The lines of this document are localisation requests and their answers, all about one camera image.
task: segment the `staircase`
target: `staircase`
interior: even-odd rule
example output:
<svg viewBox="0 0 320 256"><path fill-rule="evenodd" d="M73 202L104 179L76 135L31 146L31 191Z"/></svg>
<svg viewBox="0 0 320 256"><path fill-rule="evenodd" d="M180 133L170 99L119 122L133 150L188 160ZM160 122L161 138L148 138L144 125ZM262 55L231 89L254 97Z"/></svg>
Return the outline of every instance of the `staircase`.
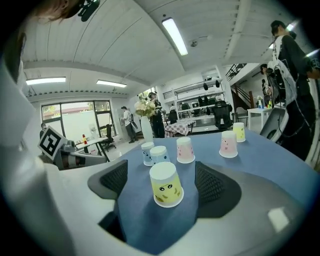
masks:
<svg viewBox="0 0 320 256"><path fill-rule="evenodd" d="M235 84L231 86L231 93L233 98L234 111L237 107L242 107L245 110L253 109L255 107L252 91L247 93Z"/></svg>

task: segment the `white shirt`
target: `white shirt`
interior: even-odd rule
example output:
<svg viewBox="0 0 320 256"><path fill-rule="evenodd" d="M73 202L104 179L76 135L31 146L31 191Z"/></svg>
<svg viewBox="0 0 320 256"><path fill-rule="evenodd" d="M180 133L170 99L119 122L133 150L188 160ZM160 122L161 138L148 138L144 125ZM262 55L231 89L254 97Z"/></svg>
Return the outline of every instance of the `white shirt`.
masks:
<svg viewBox="0 0 320 256"><path fill-rule="evenodd" d="M125 126L130 125L131 113L130 113L129 110L124 111L124 113L123 113L123 119L124 119L124 125L125 125Z"/></svg>

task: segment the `black pants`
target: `black pants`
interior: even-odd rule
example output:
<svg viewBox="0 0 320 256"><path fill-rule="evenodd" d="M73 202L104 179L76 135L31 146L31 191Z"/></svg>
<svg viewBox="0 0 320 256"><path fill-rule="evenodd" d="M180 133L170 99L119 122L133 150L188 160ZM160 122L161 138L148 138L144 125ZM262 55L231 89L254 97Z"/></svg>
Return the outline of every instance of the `black pants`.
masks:
<svg viewBox="0 0 320 256"><path fill-rule="evenodd" d="M301 115L296 102L293 101L286 106L289 120L279 140L282 141L282 147L305 161L314 139L316 110L311 94L299 97L297 103L308 124L311 126L311 131L304 117ZM293 135L301 126L302 128L299 132Z"/></svg>
<svg viewBox="0 0 320 256"><path fill-rule="evenodd" d="M157 114L152 116L152 127L154 137L156 138L164 138L165 137L165 126L162 121L161 114Z"/></svg>
<svg viewBox="0 0 320 256"><path fill-rule="evenodd" d="M128 124L125 128L126 128L126 131L129 135L131 141L134 141L137 138L137 136L136 136L136 132L135 132L132 124L131 123Z"/></svg>

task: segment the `ceiling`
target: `ceiling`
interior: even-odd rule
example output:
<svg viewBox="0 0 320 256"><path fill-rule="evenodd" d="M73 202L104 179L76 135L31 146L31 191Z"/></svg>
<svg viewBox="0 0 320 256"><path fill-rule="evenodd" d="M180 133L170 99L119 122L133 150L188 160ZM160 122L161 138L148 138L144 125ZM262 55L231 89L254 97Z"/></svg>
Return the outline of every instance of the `ceiling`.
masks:
<svg viewBox="0 0 320 256"><path fill-rule="evenodd" d="M180 56L164 30L162 20L168 17L179 28L188 55ZM36 94L112 91L112 86L96 85L100 79L127 84L116 91L130 97L217 63L263 62L271 57L273 20L295 19L273 0L100 0L87 22L77 16L30 22L24 71L28 79L66 77L64 84L32 86ZM299 37L301 46L312 48Z"/></svg>

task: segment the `white table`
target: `white table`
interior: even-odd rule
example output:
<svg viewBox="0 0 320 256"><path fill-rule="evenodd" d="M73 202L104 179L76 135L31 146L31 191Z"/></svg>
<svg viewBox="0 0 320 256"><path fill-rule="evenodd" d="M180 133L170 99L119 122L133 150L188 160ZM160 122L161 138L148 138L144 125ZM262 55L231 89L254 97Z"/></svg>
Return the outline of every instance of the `white table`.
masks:
<svg viewBox="0 0 320 256"><path fill-rule="evenodd" d="M109 160L104 148L101 145L101 142L106 141L107 139L108 139L107 137L102 137L102 138L96 138L96 139L93 139L93 140L89 140L87 142L87 144L81 143L81 144L76 145L76 148L78 150L84 149L84 152L88 154L89 153L88 152L88 147L93 145L93 144L96 144L96 148L98 149L99 154L101 155L101 151L102 151L102 153L106 157L107 161L110 162L110 160Z"/></svg>
<svg viewBox="0 0 320 256"><path fill-rule="evenodd" d="M248 109L248 122L249 122L249 126L248 126L248 129L249 130L252 130L251 128L251 114L254 113L254 114L260 114L261 116L261 130L262 128L264 127L265 125L265 121L267 121L268 117L269 117L269 113L272 111L272 108L251 108L251 109Z"/></svg>

